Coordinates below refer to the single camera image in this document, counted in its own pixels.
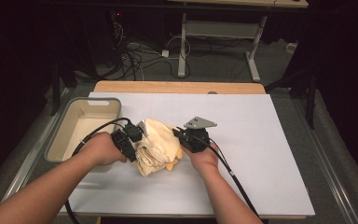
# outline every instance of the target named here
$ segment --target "yellow cloth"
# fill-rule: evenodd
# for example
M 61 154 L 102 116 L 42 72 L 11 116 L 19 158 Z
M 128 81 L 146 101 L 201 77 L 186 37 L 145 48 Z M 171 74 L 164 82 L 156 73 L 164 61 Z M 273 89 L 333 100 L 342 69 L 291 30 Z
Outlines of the yellow cloth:
M 177 137 L 173 135 L 172 125 L 156 119 L 146 119 L 147 137 L 135 143 L 137 167 L 143 176 L 164 168 L 172 170 L 182 159 L 182 149 Z

